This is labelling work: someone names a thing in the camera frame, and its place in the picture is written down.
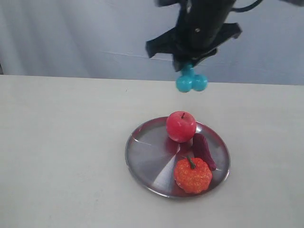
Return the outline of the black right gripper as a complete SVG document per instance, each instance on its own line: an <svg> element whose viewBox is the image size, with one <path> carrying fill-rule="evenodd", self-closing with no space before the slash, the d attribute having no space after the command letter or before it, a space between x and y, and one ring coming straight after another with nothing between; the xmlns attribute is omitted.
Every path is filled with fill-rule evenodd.
<svg viewBox="0 0 304 228"><path fill-rule="evenodd" d="M192 67L203 61L221 43L221 29L235 4L234 0L157 0L158 7L179 4L180 11L175 27L146 42L149 58L156 54L172 54L173 68L179 72L184 62Z"/></svg>

